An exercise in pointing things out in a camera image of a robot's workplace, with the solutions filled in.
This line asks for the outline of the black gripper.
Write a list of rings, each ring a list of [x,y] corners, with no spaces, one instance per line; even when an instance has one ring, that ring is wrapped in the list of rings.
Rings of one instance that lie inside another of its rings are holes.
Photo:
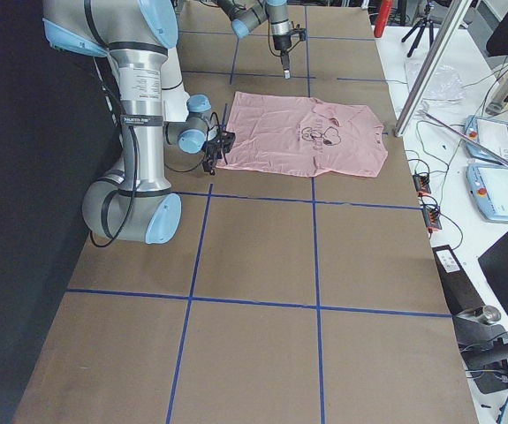
[[[291,65],[288,50],[292,46],[292,38],[289,32],[285,34],[273,34],[272,41],[275,50],[280,54],[280,61],[284,71],[284,78],[291,77]]]
[[[209,175],[216,174],[216,162],[224,159],[234,144],[235,133],[225,130],[216,130],[214,136],[210,137],[204,144],[205,157],[202,161],[203,170]]]

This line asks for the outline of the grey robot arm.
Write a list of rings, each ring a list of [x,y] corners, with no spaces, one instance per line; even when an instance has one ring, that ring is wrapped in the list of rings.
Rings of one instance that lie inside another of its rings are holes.
[[[284,77],[291,77],[289,53],[292,48],[292,22],[285,0],[254,1],[251,6],[238,5],[235,1],[214,1],[231,21],[232,31],[239,39],[250,35],[257,27],[267,22],[273,45],[273,55],[278,56]]]
[[[164,174],[163,149],[202,156],[213,174],[235,141],[222,129],[206,95],[188,95],[176,50],[178,22],[169,1],[46,1],[49,45],[106,58],[118,84],[122,155],[82,203],[93,236],[163,244],[177,231],[182,202]]]

